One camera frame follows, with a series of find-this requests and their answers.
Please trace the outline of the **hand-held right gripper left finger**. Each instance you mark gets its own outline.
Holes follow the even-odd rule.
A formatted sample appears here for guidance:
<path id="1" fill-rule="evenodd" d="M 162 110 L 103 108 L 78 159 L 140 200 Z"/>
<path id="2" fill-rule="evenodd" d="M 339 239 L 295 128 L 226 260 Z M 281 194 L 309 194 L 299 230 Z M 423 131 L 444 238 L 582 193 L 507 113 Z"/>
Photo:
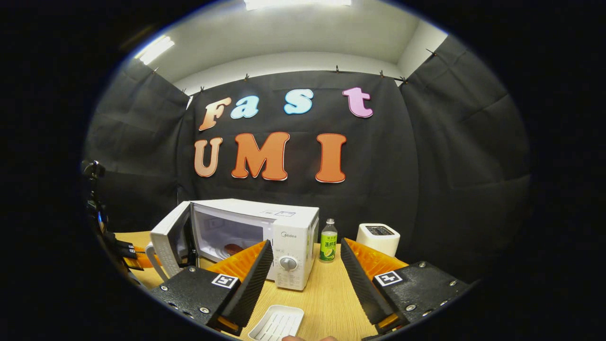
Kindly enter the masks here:
<path id="1" fill-rule="evenodd" d="M 240 335 L 248 325 L 274 255 L 264 240 L 206 269 L 189 266 L 150 294 L 204 328 Z"/>

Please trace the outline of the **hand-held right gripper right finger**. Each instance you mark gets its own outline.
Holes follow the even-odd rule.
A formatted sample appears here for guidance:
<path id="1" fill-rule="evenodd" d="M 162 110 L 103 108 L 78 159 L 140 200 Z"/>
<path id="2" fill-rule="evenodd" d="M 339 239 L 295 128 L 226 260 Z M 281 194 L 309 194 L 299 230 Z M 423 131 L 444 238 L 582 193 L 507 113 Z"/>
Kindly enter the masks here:
<path id="1" fill-rule="evenodd" d="M 470 289 L 428 261 L 408 264 L 350 238 L 342 238 L 340 258 L 379 335 L 428 319 Z"/>

